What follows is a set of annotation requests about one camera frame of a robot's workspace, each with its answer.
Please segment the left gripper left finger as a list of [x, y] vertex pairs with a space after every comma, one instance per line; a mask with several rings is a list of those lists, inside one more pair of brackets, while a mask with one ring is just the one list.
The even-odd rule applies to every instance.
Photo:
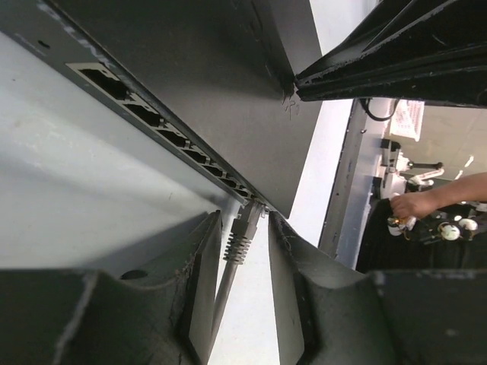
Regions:
[[205, 364], [219, 211], [120, 277], [94, 269], [1, 272], [3, 364]]

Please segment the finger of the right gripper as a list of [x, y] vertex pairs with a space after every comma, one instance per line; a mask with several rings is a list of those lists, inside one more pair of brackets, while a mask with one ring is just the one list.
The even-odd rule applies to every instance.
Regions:
[[486, 3], [382, 1], [295, 78], [303, 101], [386, 97], [486, 106]]

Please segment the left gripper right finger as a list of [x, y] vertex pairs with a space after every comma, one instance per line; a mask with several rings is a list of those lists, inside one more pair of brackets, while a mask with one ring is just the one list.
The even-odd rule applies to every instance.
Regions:
[[269, 261], [283, 364], [484, 364], [483, 270], [363, 275], [269, 215]]

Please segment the person forearm in background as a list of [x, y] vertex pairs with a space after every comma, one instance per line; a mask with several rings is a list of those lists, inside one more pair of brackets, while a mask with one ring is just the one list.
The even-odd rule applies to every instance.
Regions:
[[477, 173], [436, 188], [434, 200], [437, 208], [460, 202], [486, 202], [486, 173]]

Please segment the black network switch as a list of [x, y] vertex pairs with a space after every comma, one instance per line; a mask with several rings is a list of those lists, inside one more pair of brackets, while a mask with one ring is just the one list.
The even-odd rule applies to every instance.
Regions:
[[320, 103], [308, 1], [3, 1], [1, 31], [238, 198], [291, 213]]

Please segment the person hand in background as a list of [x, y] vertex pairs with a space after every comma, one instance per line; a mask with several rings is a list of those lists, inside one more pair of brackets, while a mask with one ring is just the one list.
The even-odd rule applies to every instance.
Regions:
[[423, 218], [439, 208], [432, 192], [410, 192], [390, 200], [393, 215], [398, 218]]

